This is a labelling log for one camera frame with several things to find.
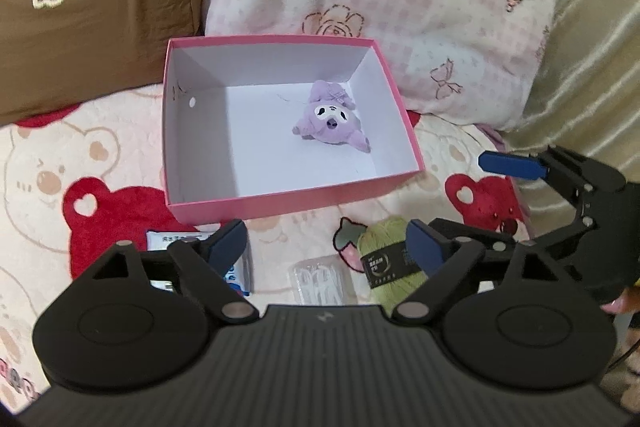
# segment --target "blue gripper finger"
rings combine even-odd
[[[415,219],[410,221],[406,227],[404,244],[415,264],[426,273],[427,277],[431,277],[444,264],[442,247],[415,221]]]
[[[209,247],[208,263],[212,269],[224,277],[246,250],[248,232],[243,221],[230,223],[226,233]]]
[[[524,180],[545,178],[548,173],[548,169],[535,158],[494,151],[484,151],[479,155],[478,166],[484,172],[503,174]]]

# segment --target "plastic package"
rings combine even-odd
[[[289,275],[298,304],[347,306],[358,303],[351,274],[337,255],[295,263]]]
[[[194,238],[204,241],[213,232],[146,232],[147,250],[165,250],[172,242],[180,239]],[[231,288],[245,297],[251,295],[251,265],[248,248],[229,269],[224,277]],[[173,291],[169,281],[150,281],[152,286],[167,291]]]

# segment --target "beige curtain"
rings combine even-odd
[[[556,143],[640,182],[640,0],[560,0],[524,122],[506,135],[519,153]],[[572,220],[542,182],[521,185],[537,233]]]

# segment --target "screw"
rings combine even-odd
[[[403,302],[396,310],[406,319],[421,319],[429,315],[429,307],[422,302]]]
[[[246,319],[254,313],[254,307],[247,302],[229,302],[222,306],[222,314],[228,319]]]

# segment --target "rose print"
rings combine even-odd
[[[334,4],[324,13],[310,13],[302,23],[302,32],[307,35],[333,35],[359,37],[364,26],[364,17],[342,4]]]
[[[433,68],[430,73],[431,80],[438,84],[438,90],[436,91],[437,100],[443,100],[452,95],[452,93],[460,94],[462,92],[462,86],[454,82],[449,82],[451,75],[453,75],[453,61],[449,60],[449,58],[447,58],[447,62],[441,64],[438,68]]]

